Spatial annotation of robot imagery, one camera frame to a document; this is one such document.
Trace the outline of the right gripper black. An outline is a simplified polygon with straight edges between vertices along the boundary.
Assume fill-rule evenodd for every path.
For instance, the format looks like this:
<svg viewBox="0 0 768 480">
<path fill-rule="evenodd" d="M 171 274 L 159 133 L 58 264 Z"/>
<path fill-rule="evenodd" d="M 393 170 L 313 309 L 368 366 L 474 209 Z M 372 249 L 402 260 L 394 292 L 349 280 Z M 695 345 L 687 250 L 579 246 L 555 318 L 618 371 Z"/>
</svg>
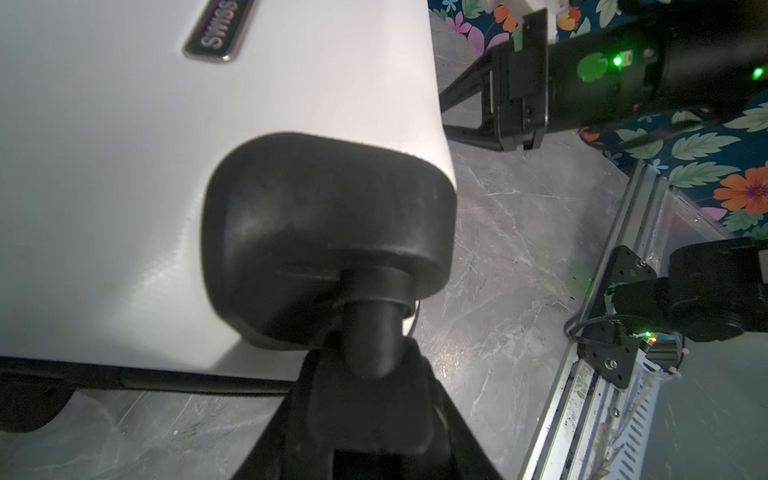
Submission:
<svg viewBox="0 0 768 480">
<path fill-rule="evenodd" d="M 446 112 L 480 96 L 481 124 L 446 125 L 448 140 L 482 149 L 511 152 L 541 146 L 548 126 L 548 14 L 523 18 L 522 48 L 512 41 L 490 48 L 439 95 Z"/>
</svg>

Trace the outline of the white hard-shell suitcase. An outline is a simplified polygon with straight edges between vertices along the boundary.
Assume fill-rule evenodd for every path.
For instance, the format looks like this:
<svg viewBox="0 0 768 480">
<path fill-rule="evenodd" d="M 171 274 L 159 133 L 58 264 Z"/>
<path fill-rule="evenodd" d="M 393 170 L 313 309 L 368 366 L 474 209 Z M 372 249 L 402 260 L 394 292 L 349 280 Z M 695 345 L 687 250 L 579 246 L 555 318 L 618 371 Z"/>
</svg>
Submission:
<svg viewBox="0 0 768 480">
<path fill-rule="evenodd" d="M 5 1 L 1 428 L 290 381 L 444 288 L 456 203 L 423 1 Z"/>
</svg>

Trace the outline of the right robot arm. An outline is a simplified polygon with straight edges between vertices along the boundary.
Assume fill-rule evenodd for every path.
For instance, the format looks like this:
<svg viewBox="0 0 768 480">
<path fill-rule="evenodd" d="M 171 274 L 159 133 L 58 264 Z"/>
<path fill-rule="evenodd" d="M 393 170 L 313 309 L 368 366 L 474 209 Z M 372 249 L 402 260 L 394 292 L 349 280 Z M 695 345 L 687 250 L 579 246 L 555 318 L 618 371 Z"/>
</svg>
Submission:
<svg viewBox="0 0 768 480">
<path fill-rule="evenodd" d="M 621 1 L 630 21 L 561 42 L 549 15 L 521 22 L 520 36 L 486 50 L 439 96 L 442 110 L 479 96 L 475 128 L 449 125 L 455 142 L 491 151 L 532 150 L 548 133 L 598 132 L 645 115 L 688 110 L 690 119 L 625 140 L 625 149 L 722 125 L 767 89 L 763 1 Z M 667 276 L 607 290 L 605 319 L 628 332 L 724 341 L 767 329 L 763 240 L 675 251 Z"/>
</svg>

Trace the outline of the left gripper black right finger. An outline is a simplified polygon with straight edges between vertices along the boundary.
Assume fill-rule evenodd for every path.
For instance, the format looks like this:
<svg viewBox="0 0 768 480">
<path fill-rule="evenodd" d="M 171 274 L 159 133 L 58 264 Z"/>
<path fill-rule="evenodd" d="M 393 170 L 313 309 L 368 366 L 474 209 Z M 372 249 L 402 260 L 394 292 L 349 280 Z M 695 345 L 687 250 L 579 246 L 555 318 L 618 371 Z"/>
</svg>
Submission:
<svg viewBox="0 0 768 480">
<path fill-rule="evenodd" d="M 413 457 L 414 479 L 501 479 L 443 385 L 423 357 L 430 392 L 433 439 Z"/>
</svg>

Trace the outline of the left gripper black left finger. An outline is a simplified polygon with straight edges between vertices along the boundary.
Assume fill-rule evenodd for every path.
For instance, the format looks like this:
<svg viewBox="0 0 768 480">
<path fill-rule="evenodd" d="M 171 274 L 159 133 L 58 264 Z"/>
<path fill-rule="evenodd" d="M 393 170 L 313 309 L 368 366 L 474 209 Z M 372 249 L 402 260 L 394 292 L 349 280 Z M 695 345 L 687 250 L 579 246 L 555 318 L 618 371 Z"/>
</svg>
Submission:
<svg viewBox="0 0 768 480">
<path fill-rule="evenodd" d="M 312 438 L 307 421 L 320 353 L 305 358 L 300 376 L 269 421 L 233 480 L 331 479 L 333 451 Z"/>
</svg>

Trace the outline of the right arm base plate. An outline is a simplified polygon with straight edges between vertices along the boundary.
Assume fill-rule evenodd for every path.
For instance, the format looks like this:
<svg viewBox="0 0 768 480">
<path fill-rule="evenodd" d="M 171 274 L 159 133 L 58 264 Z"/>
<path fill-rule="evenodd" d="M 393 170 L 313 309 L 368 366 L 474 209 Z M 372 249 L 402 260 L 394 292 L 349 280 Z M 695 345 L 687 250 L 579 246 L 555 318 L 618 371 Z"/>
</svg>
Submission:
<svg viewBox="0 0 768 480">
<path fill-rule="evenodd" d="M 615 247 L 588 309 L 588 323 L 581 330 L 583 340 L 577 347 L 579 359 L 621 390 L 629 386 L 642 335 L 627 329 L 633 320 L 614 305 L 615 290 L 656 277 L 656 272 L 630 248 L 625 245 Z"/>
</svg>

